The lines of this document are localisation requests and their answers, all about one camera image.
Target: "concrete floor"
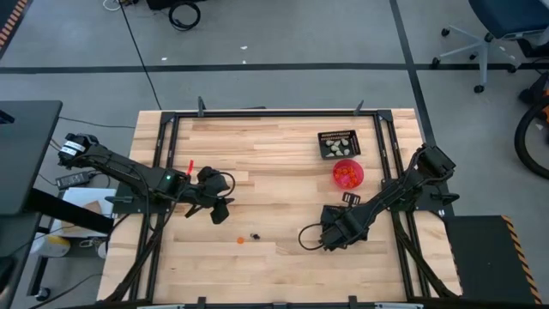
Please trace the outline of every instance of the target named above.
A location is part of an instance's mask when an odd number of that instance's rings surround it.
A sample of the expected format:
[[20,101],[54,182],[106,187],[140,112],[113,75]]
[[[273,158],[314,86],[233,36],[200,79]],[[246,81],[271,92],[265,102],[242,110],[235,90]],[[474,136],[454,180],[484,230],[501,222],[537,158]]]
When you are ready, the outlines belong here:
[[[122,12],[106,11],[101,3],[34,0],[0,67],[141,66]],[[446,23],[478,35],[486,31],[466,1],[397,3],[417,64],[465,43],[455,35],[440,36]],[[389,0],[211,0],[199,6],[202,21],[187,33],[172,29],[167,17],[150,11],[145,1],[126,9],[146,65],[405,62]],[[523,58],[514,43],[504,45]],[[478,95],[473,93],[477,71],[418,71],[437,144],[458,166],[449,182],[450,190],[462,196],[455,212],[509,215],[547,302],[549,246],[543,239],[549,233],[544,198],[549,182],[526,170],[513,149],[515,127],[526,111],[516,96],[537,76],[533,70],[514,75],[492,70],[486,91]],[[417,108],[404,69],[180,71],[151,73],[151,79],[165,109],[194,109],[198,95],[208,108],[355,107],[361,100],[364,107]],[[2,100],[61,100],[63,116],[101,124],[133,125],[138,111],[157,108],[144,73],[0,74],[0,94]],[[60,120],[54,137],[62,141],[67,132],[94,134],[121,154],[129,152],[133,135],[132,130]],[[57,166],[51,151],[41,173],[54,179],[69,172]],[[103,179],[97,181],[104,185]],[[57,192],[41,179],[36,187]],[[14,308],[35,304],[24,296],[31,271],[26,270]],[[98,258],[53,260],[44,284],[57,294],[101,271]],[[90,280],[45,308],[89,304],[99,282]]]

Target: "office chair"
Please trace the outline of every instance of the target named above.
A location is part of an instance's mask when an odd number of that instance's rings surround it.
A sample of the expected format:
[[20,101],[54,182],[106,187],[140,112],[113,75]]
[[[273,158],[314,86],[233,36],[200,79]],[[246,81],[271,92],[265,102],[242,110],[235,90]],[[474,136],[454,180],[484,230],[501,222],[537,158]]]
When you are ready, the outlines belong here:
[[483,92],[487,83],[488,52],[495,51],[505,55],[512,63],[508,71],[515,73],[516,68],[521,63],[514,56],[508,55],[502,46],[492,44],[492,41],[494,38],[504,40],[526,39],[542,34],[549,27],[549,9],[541,1],[469,0],[469,5],[488,29],[488,33],[484,38],[480,38],[458,27],[448,25],[441,32],[443,37],[447,37],[450,31],[453,31],[472,38],[475,42],[434,57],[431,68],[436,69],[442,58],[462,52],[471,52],[469,59],[480,58],[480,84],[474,87],[476,94]]

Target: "wooden table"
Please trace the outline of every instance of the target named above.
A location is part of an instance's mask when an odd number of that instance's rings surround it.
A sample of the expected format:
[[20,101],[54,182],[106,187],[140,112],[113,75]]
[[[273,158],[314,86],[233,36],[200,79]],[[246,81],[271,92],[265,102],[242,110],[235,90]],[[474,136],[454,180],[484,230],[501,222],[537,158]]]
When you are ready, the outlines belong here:
[[[422,143],[418,122],[413,109],[392,112],[406,167]],[[140,113],[131,159],[152,164],[159,121],[160,112]],[[341,205],[342,190],[331,178],[335,161],[320,158],[317,133],[348,129],[357,131],[362,155],[354,159],[365,169],[363,184],[353,192],[367,201],[380,191],[383,177],[372,118],[182,119],[174,168],[187,171],[194,160],[193,177],[204,166],[228,171],[237,181],[231,196],[236,201],[228,219],[217,226],[209,211],[186,219],[188,206],[178,205],[163,233],[154,303],[196,303],[199,296],[208,303],[347,302],[349,295],[359,301],[405,300],[389,213],[377,217],[367,242],[346,250],[306,251],[297,242],[301,228],[319,222],[324,204]],[[383,130],[389,148],[387,128]],[[395,177],[391,155],[389,161]],[[460,294],[443,222],[428,212],[416,212],[415,220],[426,261]],[[133,264],[141,222],[142,215],[131,215],[112,235],[98,299],[112,292]],[[251,233],[261,239],[252,239]],[[320,228],[308,230],[305,245],[316,244],[319,235]],[[238,237],[245,242],[238,244]],[[411,271],[419,295],[414,265]],[[146,265],[140,296],[147,277]]]

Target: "white object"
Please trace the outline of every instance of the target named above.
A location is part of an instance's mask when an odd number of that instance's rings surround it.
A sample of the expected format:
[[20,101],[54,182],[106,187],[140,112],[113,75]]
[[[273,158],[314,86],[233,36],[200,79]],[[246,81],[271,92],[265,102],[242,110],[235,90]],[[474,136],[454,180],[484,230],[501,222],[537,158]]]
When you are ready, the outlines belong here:
[[[112,1],[113,3],[117,3],[118,6],[116,8],[109,8],[108,6],[106,6],[106,3],[109,1]],[[118,0],[105,0],[103,1],[103,8],[105,8],[106,10],[110,10],[111,12],[118,11],[120,9],[120,2]]]
[[[97,201],[101,207],[101,214],[112,217],[112,203],[107,202],[105,197],[113,197],[116,194],[116,189],[97,189],[97,188],[69,188],[64,196],[63,200],[69,203],[73,203],[76,206],[84,207],[86,204]],[[74,228],[69,228],[68,232],[65,232],[61,228],[61,221],[56,219],[51,224],[50,230],[58,231],[52,233],[51,235],[58,235],[63,237],[77,237],[77,238],[86,238],[86,237],[105,237],[106,234],[98,233],[95,231],[90,231],[87,229],[80,229],[80,231],[75,230]]]
[[31,253],[39,254],[48,258],[60,258],[67,254],[70,249],[70,242],[63,237],[36,233],[37,239],[31,245]]
[[100,258],[105,259],[106,258],[106,245],[105,243],[102,243],[99,248],[97,248],[97,255],[100,256]]

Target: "black basket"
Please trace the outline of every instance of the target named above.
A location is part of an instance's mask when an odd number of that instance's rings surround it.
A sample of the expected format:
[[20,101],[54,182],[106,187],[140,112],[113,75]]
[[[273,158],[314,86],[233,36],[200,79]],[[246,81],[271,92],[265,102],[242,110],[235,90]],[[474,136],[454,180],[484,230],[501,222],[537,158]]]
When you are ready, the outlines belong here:
[[[341,140],[342,138],[349,141],[347,146],[340,145],[340,150],[348,148],[351,152],[348,155],[335,155],[332,157],[326,157],[326,155],[333,154],[332,150],[326,146],[326,141],[332,140],[334,142]],[[355,130],[335,131],[335,132],[321,132],[318,133],[318,146],[320,146],[320,155],[325,160],[333,159],[346,159],[353,158],[355,155],[360,155],[359,139],[357,138],[357,132]]]

